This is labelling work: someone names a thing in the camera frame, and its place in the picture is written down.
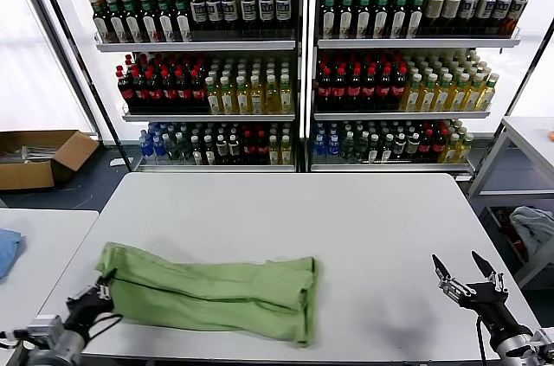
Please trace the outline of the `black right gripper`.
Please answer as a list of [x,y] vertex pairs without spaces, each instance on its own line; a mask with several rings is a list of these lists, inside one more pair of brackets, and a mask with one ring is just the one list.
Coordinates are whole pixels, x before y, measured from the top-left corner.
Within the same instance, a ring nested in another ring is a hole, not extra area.
[[459,306],[475,311],[490,334],[500,333],[515,328],[515,318],[506,307],[508,297],[504,274],[497,272],[488,260],[472,251],[476,266],[488,282],[470,283],[468,288],[473,292],[467,296],[464,285],[451,276],[447,268],[437,257],[432,255],[439,287],[448,297],[460,297]]

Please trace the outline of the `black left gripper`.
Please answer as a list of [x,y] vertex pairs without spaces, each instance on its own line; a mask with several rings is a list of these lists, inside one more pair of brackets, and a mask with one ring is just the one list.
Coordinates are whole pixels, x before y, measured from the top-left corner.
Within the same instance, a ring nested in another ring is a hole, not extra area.
[[66,301],[68,308],[67,327],[91,327],[94,320],[102,313],[113,309],[110,285],[116,269],[98,278],[97,284],[89,286],[69,297]]

